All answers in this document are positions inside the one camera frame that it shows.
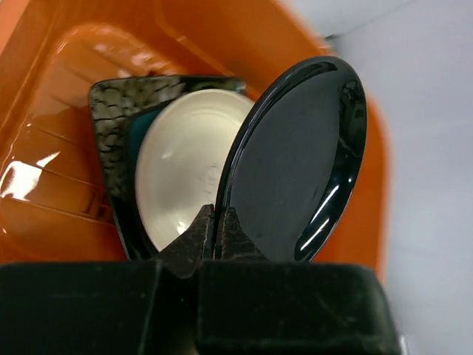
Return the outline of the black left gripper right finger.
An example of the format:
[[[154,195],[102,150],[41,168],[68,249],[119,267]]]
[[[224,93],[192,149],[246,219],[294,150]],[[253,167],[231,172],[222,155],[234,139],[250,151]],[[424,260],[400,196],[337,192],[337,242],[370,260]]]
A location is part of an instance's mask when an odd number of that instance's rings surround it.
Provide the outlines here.
[[[220,256],[197,272],[200,354],[399,354],[375,273],[340,263],[271,262],[234,209],[217,225]]]

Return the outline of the cream round plate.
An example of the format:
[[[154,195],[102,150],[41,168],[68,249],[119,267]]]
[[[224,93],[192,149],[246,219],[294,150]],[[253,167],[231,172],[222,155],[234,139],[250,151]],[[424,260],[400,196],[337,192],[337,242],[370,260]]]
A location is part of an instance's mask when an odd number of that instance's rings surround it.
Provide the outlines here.
[[[135,200],[147,237],[162,251],[213,204],[228,153],[253,101],[224,89],[181,96],[152,122],[140,147]]]

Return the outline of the teal square plate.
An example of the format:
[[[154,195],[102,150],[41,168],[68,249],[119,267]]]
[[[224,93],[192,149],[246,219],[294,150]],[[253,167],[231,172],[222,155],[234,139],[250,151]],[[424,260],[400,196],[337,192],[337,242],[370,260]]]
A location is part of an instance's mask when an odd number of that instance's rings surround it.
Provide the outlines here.
[[[135,177],[137,156],[146,133],[158,116],[157,108],[147,109],[134,115],[126,130],[126,161],[131,177]]]

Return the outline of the black floral square plate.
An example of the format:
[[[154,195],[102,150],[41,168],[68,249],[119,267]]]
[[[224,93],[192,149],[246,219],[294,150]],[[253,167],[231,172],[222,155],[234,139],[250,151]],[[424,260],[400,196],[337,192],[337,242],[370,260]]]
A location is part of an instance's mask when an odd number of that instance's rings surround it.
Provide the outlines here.
[[[135,178],[126,161],[126,130],[139,112],[157,108],[203,89],[226,89],[245,94],[246,84],[233,76],[159,75],[100,81],[89,91],[89,107],[106,194],[126,256],[130,260],[154,257],[135,202]]]

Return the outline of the black round plate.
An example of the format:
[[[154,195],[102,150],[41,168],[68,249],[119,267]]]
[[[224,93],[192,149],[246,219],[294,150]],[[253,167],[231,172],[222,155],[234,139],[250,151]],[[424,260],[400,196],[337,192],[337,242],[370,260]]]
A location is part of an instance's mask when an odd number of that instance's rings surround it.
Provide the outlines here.
[[[367,97],[335,56],[305,59],[258,98],[226,159],[216,212],[233,210],[271,261],[312,260],[333,233],[361,169]]]

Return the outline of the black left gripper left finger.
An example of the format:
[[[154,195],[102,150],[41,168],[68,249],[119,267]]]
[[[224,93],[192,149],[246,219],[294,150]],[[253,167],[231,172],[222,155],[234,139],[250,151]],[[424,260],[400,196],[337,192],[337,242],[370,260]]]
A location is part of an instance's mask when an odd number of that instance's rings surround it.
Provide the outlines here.
[[[214,209],[158,257],[1,266],[3,354],[195,354],[192,282]]]

